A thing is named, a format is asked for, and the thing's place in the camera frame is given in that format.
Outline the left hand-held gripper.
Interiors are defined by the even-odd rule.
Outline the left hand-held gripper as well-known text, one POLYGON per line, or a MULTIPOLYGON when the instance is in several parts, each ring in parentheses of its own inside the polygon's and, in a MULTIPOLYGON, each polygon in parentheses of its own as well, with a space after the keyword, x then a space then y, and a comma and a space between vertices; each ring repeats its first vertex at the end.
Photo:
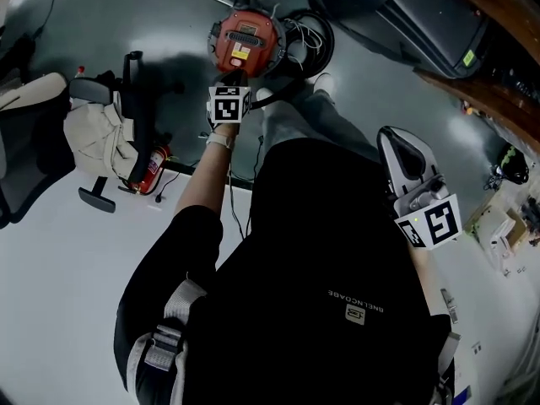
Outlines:
POLYGON ((251 109, 251 88, 244 69, 222 73, 208 88, 207 113, 212 124, 240 124, 251 109))

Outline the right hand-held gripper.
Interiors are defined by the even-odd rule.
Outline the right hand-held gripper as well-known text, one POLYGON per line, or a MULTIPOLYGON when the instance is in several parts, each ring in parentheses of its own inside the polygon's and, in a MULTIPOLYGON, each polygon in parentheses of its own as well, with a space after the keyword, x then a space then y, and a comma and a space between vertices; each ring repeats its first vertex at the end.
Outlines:
POLYGON ((459 236, 462 221, 457 196, 449 192, 443 177, 433 177, 439 167, 431 147, 397 127, 383 127, 377 135, 377 147, 397 198, 394 222, 410 245, 431 251, 459 236), (421 183, 408 193, 411 184, 421 183))

